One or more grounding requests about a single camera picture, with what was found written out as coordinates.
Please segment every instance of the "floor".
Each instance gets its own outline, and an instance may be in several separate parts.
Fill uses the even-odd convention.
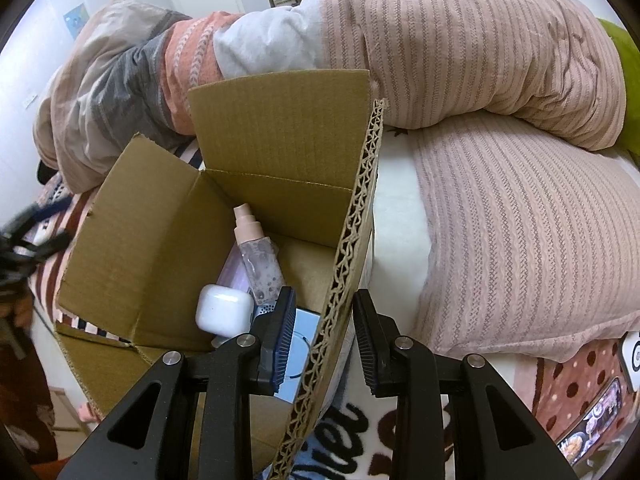
[[[31,338],[42,362],[49,386],[62,388],[71,404],[76,408],[86,402],[86,396],[66,363],[56,339],[39,316],[34,316]]]

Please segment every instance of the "cardboard box flap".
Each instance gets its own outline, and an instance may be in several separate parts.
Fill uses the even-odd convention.
[[[241,77],[193,88],[189,103],[207,169],[351,190],[369,123],[368,71]]]
[[[271,176],[207,170],[232,202],[251,211],[270,232],[335,249],[351,189]]]
[[[60,285],[60,307],[131,339],[156,255],[198,176],[155,143],[134,137],[76,238]]]
[[[372,230],[372,201],[382,140],[383,109],[381,100],[374,102],[351,203],[335,254],[333,283],[327,292],[325,308],[292,404],[287,431],[273,460],[269,480],[289,477],[296,453],[316,424],[335,368],[350,318],[351,298],[358,286]]]
[[[147,277],[133,339],[137,345],[211,350],[211,334],[196,325],[198,298],[203,286],[217,282],[236,243],[235,226],[232,205],[201,173],[174,212]]]
[[[60,349],[78,384],[103,418],[149,368],[133,348],[117,348],[57,335]]]
[[[335,249],[267,232],[278,247],[278,262],[287,285],[296,291],[298,306],[322,314],[331,285]]]

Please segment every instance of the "pink pillowcase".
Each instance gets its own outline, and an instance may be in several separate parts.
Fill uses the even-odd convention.
[[[223,79],[213,52],[213,35],[240,16],[242,14],[212,12],[206,18],[184,20],[171,27],[164,48],[160,83],[174,129],[179,134],[196,134],[187,100],[189,90]]]
[[[413,139],[433,240],[413,336],[564,362],[640,329],[640,188],[615,161],[486,111]]]

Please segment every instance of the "green pillow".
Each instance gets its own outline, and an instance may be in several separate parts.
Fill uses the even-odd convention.
[[[606,20],[600,23],[618,50],[625,78],[625,123],[616,143],[640,155],[640,51],[624,28]]]

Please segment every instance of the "beige blanket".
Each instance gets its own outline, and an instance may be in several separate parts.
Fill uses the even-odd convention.
[[[82,28],[43,93],[33,124],[40,158],[82,193],[101,184],[139,132],[165,149],[173,131],[159,84],[162,32],[186,16],[111,0]]]
[[[328,65],[371,70],[392,126],[486,108],[588,150],[622,129],[618,54],[576,0],[322,0],[322,15]]]

